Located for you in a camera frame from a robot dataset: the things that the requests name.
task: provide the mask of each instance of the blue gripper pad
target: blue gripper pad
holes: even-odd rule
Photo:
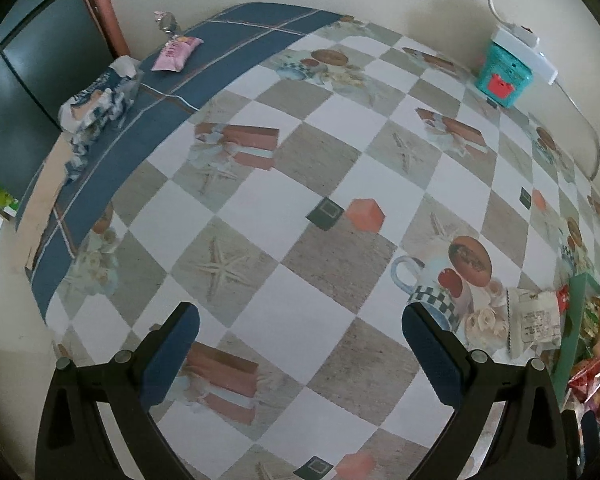
[[[199,331],[200,314],[195,305],[189,303],[144,369],[140,404],[145,411],[164,400]]]
[[[402,314],[402,333],[440,402],[458,409],[462,404],[464,389],[462,371],[415,311],[413,304],[408,304]],[[462,352],[466,352],[458,340],[455,342],[460,345]]]

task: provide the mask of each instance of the starfish print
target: starfish print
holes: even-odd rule
[[[209,263],[206,264],[198,264],[196,265],[196,270],[200,270],[201,272],[206,272],[207,274],[211,274],[211,285],[209,287],[209,291],[206,295],[207,300],[211,301],[211,299],[216,295],[218,289],[226,280],[233,280],[234,282],[241,283],[243,285],[251,285],[251,282],[245,278],[240,272],[235,270],[235,265],[238,262],[241,262],[247,259],[246,254],[242,254],[241,256],[236,256],[227,260],[222,252],[222,247],[220,246],[220,240],[214,238],[211,241],[212,245],[212,258]]]
[[[273,476],[264,462],[258,462],[257,473],[258,478],[260,480],[292,480],[293,478],[298,478],[296,475],[289,475],[283,477]]]
[[[431,213],[429,218],[431,220],[431,226],[433,227],[433,233],[437,237],[442,238],[443,240],[446,240],[449,243],[451,243],[458,236],[458,231],[460,230],[459,227],[449,226],[445,228],[445,226],[438,219],[435,213]]]
[[[397,132],[393,132],[392,135],[394,136],[394,141],[398,146],[396,152],[398,153],[398,155],[400,155],[400,158],[402,159],[402,169],[405,173],[409,173],[411,161],[414,158],[420,161],[422,161],[422,159],[419,156],[414,155],[407,142],[405,142],[405,140],[400,135],[398,135]]]
[[[206,194],[208,188],[221,178],[227,178],[229,180],[238,180],[238,176],[229,170],[221,170],[215,166],[205,166],[199,170],[195,170],[196,173],[204,175],[204,182],[200,188],[200,194]]]

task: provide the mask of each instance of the checkered tablecloth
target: checkered tablecloth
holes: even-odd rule
[[[338,22],[239,77],[115,195],[115,291],[87,296],[65,281],[54,295],[46,322],[78,364],[135,348],[180,301],[200,309],[200,342],[259,364],[248,426],[177,400],[152,409],[196,478],[257,479],[265,464],[281,479],[312,456],[336,465],[360,449],[379,478],[406,478],[451,409],[402,336],[408,294],[390,277],[398,256],[467,235],[505,286],[554,288],[568,276],[558,224],[571,218],[600,283],[591,205],[600,198],[572,158],[555,147],[552,162],[541,124],[404,48],[437,54],[382,27]],[[317,51],[344,67],[321,83],[298,73]],[[486,146],[477,156],[432,142],[417,108],[476,128]],[[197,170],[187,156],[201,122],[279,129],[275,169]],[[523,190],[539,191],[542,207]],[[346,216],[318,229],[306,216],[323,197],[342,208],[375,199],[380,232]]]

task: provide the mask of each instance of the white power strip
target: white power strip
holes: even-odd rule
[[[514,36],[510,30],[498,26],[491,37],[491,41],[501,46],[504,50],[512,53],[522,63],[528,66],[534,75],[537,75],[540,79],[546,81],[550,85],[554,84],[555,79],[558,77],[558,70],[542,52],[536,51],[539,40],[534,41],[530,38],[530,41],[536,44],[536,48],[531,48],[528,44],[520,40],[520,38]]]

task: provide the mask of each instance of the red label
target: red label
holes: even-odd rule
[[[491,74],[487,90],[497,98],[506,99],[515,89],[515,86],[504,81],[498,74]]]

